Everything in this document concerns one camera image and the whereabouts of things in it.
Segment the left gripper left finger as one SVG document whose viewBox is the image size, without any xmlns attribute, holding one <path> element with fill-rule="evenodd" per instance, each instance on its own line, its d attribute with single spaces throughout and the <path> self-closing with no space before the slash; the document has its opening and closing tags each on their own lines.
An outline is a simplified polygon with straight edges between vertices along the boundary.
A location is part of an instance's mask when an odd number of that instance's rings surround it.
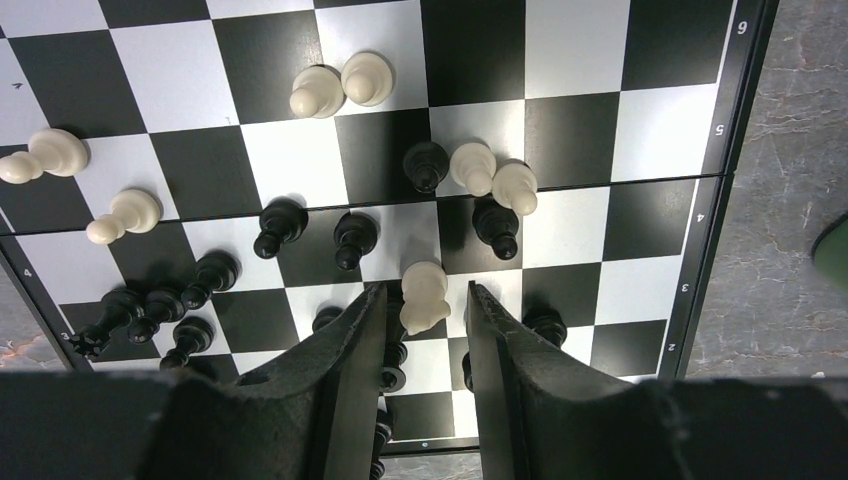
<svg viewBox="0 0 848 480">
<path fill-rule="evenodd" d="M 234 383 L 187 369 L 138 479 L 365 479 L 386 342 L 387 288 L 367 287 L 306 340 Z"/>
</svg>

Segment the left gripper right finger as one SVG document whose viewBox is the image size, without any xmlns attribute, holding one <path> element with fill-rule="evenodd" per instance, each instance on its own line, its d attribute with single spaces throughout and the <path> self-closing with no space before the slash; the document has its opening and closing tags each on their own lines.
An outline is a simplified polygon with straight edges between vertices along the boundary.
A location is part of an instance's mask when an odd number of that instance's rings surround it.
<svg viewBox="0 0 848 480">
<path fill-rule="evenodd" d="M 486 479 L 686 479 L 663 383 L 596 370 L 469 282 L 467 333 Z"/>
</svg>

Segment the white chess knight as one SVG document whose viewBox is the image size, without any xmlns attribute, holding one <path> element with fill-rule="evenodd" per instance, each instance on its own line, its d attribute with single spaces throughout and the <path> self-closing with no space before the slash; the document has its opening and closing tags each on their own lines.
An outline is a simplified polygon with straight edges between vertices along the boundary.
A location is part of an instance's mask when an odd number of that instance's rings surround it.
<svg viewBox="0 0 848 480">
<path fill-rule="evenodd" d="M 404 304 L 399 319 L 410 336 L 433 328 L 451 315 L 445 300 L 447 276 L 442 267 L 430 261 L 409 266 L 401 279 Z"/>
</svg>

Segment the black white chessboard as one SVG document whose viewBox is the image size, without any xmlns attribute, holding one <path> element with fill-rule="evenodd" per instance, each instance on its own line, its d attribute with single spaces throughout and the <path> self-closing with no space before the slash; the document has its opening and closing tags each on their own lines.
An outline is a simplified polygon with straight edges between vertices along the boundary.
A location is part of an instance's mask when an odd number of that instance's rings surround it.
<svg viewBox="0 0 848 480">
<path fill-rule="evenodd" d="M 79 174 L 1 186 L 1 248 L 59 348 L 80 370 L 155 369 L 174 345 L 164 325 L 143 345 L 124 330 L 86 359 L 69 338 L 119 286 L 186 286 L 211 250 L 236 257 L 235 286 L 199 310 L 213 324 L 200 369 L 231 382 L 303 341 L 315 314 L 367 286 L 397 288 L 412 263 L 448 279 L 451 315 L 410 338 L 406 384 L 388 398 L 391 453 L 477 445 L 463 382 L 467 285 L 515 318 L 557 310 L 563 348 L 636 381 L 682 374 L 704 247 L 728 140 L 752 86 L 765 1 L 5 1 L 1 152 L 53 127 L 85 144 Z M 298 118 L 294 78 L 340 78 L 358 52 L 392 66 L 373 107 L 346 95 L 325 119 Z M 449 157 L 433 193 L 402 160 L 432 141 Z M 450 158 L 477 142 L 497 169 L 524 163 L 538 205 L 518 216 L 517 255 L 497 258 L 472 226 L 474 202 Z M 162 218 L 108 245 L 86 236 L 126 189 Z M 308 212 L 271 259 L 253 244 L 273 200 Z M 337 267 L 346 213 L 378 224 L 375 248 Z"/>
</svg>

